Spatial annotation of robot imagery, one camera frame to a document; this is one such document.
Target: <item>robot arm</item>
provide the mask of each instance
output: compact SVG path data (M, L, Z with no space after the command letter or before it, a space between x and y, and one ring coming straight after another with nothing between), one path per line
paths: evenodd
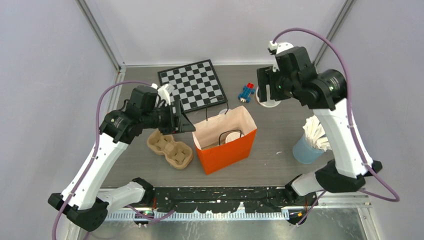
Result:
M322 189L332 193L356 192L365 184L368 170L350 133L344 76L334 69L318 74L304 47L270 42L268 50L275 55L275 64L257 70L259 101L267 101L269 85L271 100L295 98L302 106L307 105L321 122L334 153L334 159L325 167L297 176L288 183L288 199L295 201ZM368 164L378 172L382 169L381 163L368 155L356 133Z
M164 135L196 130L185 115L181 102L169 104L169 94L164 93L164 89L170 88L163 86L158 91L155 86L138 86L133 89L124 109L113 110L104 117L99 129L97 156L63 211L71 222L91 232L103 223L108 213L132 203L152 201L153 186L141 178L105 193L99 193L99 189L115 161L143 129L157 128ZM168 105L158 106L158 96ZM49 197L48 203L57 210L83 175L93 152L94 147L67 188Z

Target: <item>wires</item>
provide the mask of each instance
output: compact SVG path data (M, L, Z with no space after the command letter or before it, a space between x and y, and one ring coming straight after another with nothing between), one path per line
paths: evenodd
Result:
M311 212L311 210L318 204L318 200L326 193L327 191L322 191L321 194L315 199L315 201L312 203L312 205L310 206L309 210L306 211L306 213L303 215L303 217L300 219L300 221L298 223L296 223L296 226L299 227L300 224L302 224L304 222L304 220L306 219L306 217L309 215L309 213Z
M306 199L305 201L305 213L308 212L308 199Z
M129 209L132 209L137 216L142 217L142 218L144 218L146 220L150 220L150 221L156 222L156 223L159 222L159 221L161 221L161 220L166 219L167 217L171 216L175 212L175 210L171 210L171 211L169 211L167 214L165 214L162 217L153 218L153 217L149 217L149 216L146 216L146 215L141 214L139 211L137 211L137 209L135 209L131 205L127 205L126 207L129 208Z
M151 211L153 212L156 208L156 197L153 199L153 205L151 206Z
M100 96L100 99L97 102L97 108L95 110L95 142L94 142L94 151L93 154L91 156L91 160L88 162L87 166L85 167L84 171L81 174L81 177L79 177L78 181L76 181L75 185L73 186L72 190L70 191L69 195L66 197L65 201L63 202L62 206L60 207L56 218L54 219L54 223L53 223L53 229L51 230L51 239L52 240L57 240L56 238L56 233L57 233L57 229L58 229L58 224L59 224L59 220L61 219L62 213L65 210L65 207L68 205L69 201L71 200L72 196L75 194L75 191L78 189L78 187L80 186L81 182L83 181L84 177L87 175L87 173L89 172L91 166L93 165L96 156L97 156L97 152L99 151L99 144L100 144L100 134L99 134L99 119L100 119L100 109L101 109L101 105L102 105L102 100L105 97L105 95L112 90L113 88L116 88L117 86L123 85L123 84L144 84L146 86L150 86L150 84L142 82L142 81L123 81L123 82L118 82L116 84L113 84L112 86L108 87Z
M167 101L165 101L165 99L162 99L161 96L159 96L159 94L157 95L157 97L158 97L158 100L157 100L156 107L159 108L161 106L161 104L164 106Z
M343 59L342 55L337 50L337 48L328 39L326 39L324 36L322 36L322 35L314 32L312 30L308 30L308 29L300 28L300 27L289 28L289 29L286 29L286 30L280 32L279 34L277 34L277 36L275 36L275 38L272 41L272 43L274 44L281 35L286 34L286 33L289 33L289 32L304 32L304 33L313 35L313 36L321 39L325 44L327 44L331 48L331 50L334 52L334 54L336 55L336 57L340 61L341 68L343 69L344 76L346 78L346 88L347 88L347 97L346 97L347 121L349 123L349 126L348 127L350 129L350 133L352 135L353 142L355 143L356 149L358 150L358 153L360 155L360 158L362 160L363 165L377 179L377 181L379 181L394 196L394 198L389 198L389 197L381 196L381 195L378 195L376 193L372 193L372 192L369 192L369 191L366 191L366 190L359 190L359 192L362 192L362 193L365 193L365 194L368 194L368 195L371 195L373 197L376 197L376 198L379 198L379 199L382 199L382 200L386 200L386 201L389 201L389 202L399 202L400 197L395 192L395 190L393 190L393 188L391 188L380 176L378 176L378 174L368 164L367 159L366 159L365 154L364 154L364 151L362 150L361 144L359 143L358 136L357 136L357 130L355 129L355 126L354 126L353 112L352 112L351 77L350 77L350 74L349 74L349 71L348 71L348 67L347 67L347 65L345 63L345 60Z

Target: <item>blue plastic cup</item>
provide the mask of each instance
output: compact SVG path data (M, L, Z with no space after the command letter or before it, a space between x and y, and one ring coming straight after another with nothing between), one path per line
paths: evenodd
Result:
M302 164L315 162L325 151L313 148L306 142L305 134L297 141L293 147L294 158Z

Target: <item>white enclosure corner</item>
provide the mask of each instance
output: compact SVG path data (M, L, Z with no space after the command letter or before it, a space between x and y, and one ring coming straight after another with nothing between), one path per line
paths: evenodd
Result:
M58 211L47 199L90 152L117 72L72 0L2 1L0 66L0 239L51 239Z

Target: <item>black and white checkered board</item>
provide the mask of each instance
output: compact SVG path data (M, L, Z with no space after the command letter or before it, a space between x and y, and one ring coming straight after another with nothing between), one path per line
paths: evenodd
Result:
M181 100L186 113L227 102L211 60L205 60L160 71L161 85L171 84L171 102Z

